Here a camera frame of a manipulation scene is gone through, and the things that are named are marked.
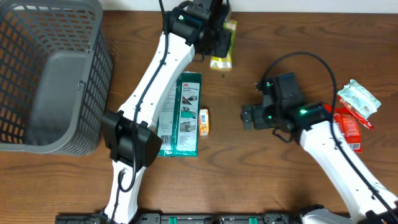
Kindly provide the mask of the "orange juice carton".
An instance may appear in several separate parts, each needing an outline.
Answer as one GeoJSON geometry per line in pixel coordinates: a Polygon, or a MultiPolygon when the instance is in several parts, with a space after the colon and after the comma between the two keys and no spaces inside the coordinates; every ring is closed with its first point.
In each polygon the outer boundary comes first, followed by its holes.
{"type": "Polygon", "coordinates": [[[200,136],[207,136],[210,131],[209,113],[207,109],[201,109],[199,112],[199,131],[200,136]]]}

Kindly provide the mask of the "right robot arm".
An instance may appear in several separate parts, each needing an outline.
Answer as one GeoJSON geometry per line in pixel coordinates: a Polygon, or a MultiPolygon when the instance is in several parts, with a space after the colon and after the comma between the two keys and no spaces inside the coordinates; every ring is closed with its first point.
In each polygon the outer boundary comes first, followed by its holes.
{"type": "Polygon", "coordinates": [[[266,79],[262,102],[242,107],[245,129],[271,129],[309,153],[343,199],[353,223],[397,223],[397,196],[387,190],[350,148],[331,110],[309,103],[293,73],[266,79]]]}

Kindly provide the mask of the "green juice carton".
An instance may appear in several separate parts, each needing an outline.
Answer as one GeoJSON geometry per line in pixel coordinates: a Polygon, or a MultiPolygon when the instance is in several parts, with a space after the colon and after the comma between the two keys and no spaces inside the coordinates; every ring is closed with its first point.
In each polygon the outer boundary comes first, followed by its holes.
{"type": "Polygon", "coordinates": [[[238,27],[238,21],[230,19],[224,22],[223,27],[231,32],[231,38],[230,38],[231,42],[229,45],[229,49],[226,54],[226,57],[224,58],[211,56],[210,68],[219,71],[230,71],[233,67],[232,54],[233,54],[234,41],[236,37],[236,30],[238,27]]]}

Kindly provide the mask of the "light green tissue pack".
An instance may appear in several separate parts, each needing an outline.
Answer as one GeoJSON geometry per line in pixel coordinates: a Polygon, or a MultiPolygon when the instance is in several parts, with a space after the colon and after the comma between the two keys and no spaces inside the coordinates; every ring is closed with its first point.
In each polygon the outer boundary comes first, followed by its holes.
{"type": "Polygon", "coordinates": [[[381,106],[381,102],[376,97],[353,79],[338,91],[338,96],[349,103],[365,119],[377,112],[381,106]]]}

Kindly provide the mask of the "green white snack bag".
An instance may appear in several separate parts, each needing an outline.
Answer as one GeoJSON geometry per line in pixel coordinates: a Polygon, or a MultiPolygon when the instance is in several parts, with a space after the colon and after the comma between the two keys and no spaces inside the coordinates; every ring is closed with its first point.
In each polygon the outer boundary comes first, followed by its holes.
{"type": "Polygon", "coordinates": [[[157,123],[161,157],[198,155],[198,115],[202,74],[183,72],[172,84],[157,123]]]}

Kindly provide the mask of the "red snack bag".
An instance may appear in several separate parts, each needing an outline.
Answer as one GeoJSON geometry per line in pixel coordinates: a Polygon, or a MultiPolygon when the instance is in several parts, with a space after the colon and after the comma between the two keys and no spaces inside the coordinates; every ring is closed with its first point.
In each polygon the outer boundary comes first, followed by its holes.
{"type": "Polygon", "coordinates": [[[354,152],[362,153],[361,133],[356,118],[346,108],[335,108],[333,119],[354,152]]]}

